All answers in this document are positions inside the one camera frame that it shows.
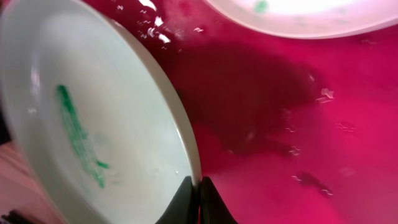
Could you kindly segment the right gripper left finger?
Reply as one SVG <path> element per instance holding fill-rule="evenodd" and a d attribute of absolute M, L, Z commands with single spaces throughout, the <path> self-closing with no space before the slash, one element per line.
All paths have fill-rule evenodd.
<path fill-rule="evenodd" d="M 197 224 L 198 200 L 192 178 L 186 176 L 155 224 Z"/>

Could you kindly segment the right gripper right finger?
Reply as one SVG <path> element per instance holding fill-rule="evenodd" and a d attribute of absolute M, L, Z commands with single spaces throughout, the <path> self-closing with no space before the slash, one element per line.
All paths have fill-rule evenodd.
<path fill-rule="evenodd" d="M 200 183 L 200 224 L 238 224 L 209 177 Z"/>

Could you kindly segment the white plate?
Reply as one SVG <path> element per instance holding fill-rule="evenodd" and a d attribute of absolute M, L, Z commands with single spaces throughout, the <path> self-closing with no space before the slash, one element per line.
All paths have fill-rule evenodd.
<path fill-rule="evenodd" d="M 156 223 L 197 144 L 167 75 L 126 29 L 82 1 L 11 1 L 1 98 L 12 138 L 67 223 Z"/>
<path fill-rule="evenodd" d="M 332 39 L 397 24 L 397 0 L 207 0 L 233 22 L 290 39 Z"/>

